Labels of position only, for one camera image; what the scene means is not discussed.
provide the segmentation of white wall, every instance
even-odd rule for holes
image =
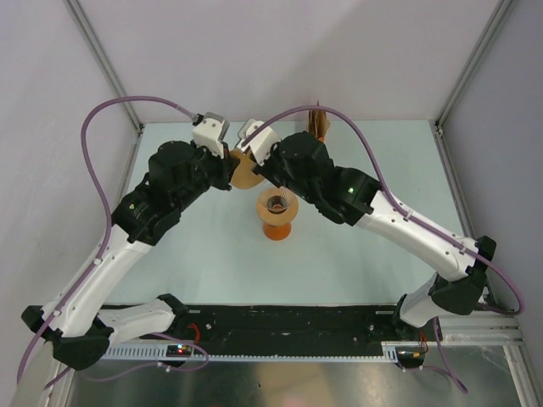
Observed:
[[[398,120],[437,117],[498,0],[81,2],[130,94],[229,120],[318,98],[353,119]]]
[[[104,215],[79,130],[112,94],[60,1],[8,0],[0,12],[0,405],[31,339],[28,304],[51,299],[88,256]],[[114,200],[134,134],[120,109],[91,125],[91,156]],[[98,149],[99,143],[106,148]]]
[[[521,288],[520,316],[543,379],[543,2],[518,2],[445,123],[475,229],[498,242],[496,262]],[[516,307],[498,286],[504,306]]]

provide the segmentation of metal beam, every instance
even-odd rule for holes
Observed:
[[[105,79],[114,95],[117,98],[127,96],[125,88],[120,83],[119,76],[115,73],[113,65],[109,61],[108,55],[104,51],[104,47],[102,47],[102,44],[100,43],[96,32],[92,28],[91,22],[85,14],[83,7],[80,5],[79,0],[64,0],[64,4],[74,19],[81,36],[91,50],[92,56],[96,60],[98,67],[102,70],[102,73],[104,74]],[[131,103],[123,103],[121,106],[124,109],[128,120],[134,126],[137,134],[139,134],[142,128],[142,122],[137,117],[136,110],[134,110]]]
[[[494,9],[494,13],[490,16],[490,20],[486,24],[486,27],[483,29],[483,33],[479,37],[475,48],[470,54],[466,65],[464,65],[460,77],[452,88],[452,92],[447,98],[445,106],[441,109],[441,112],[439,113],[439,116],[436,120],[436,125],[438,126],[438,128],[442,127],[449,118],[452,109],[455,107],[456,103],[460,99],[460,96],[466,89],[466,86],[469,83],[469,80],[471,79],[473,73],[479,67],[481,61],[483,60],[483,57],[487,54],[492,43],[494,43],[494,40],[498,36],[500,29],[511,14],[517,2],[518,0],[500,0],[500,2],[498,2],[497,6]]]

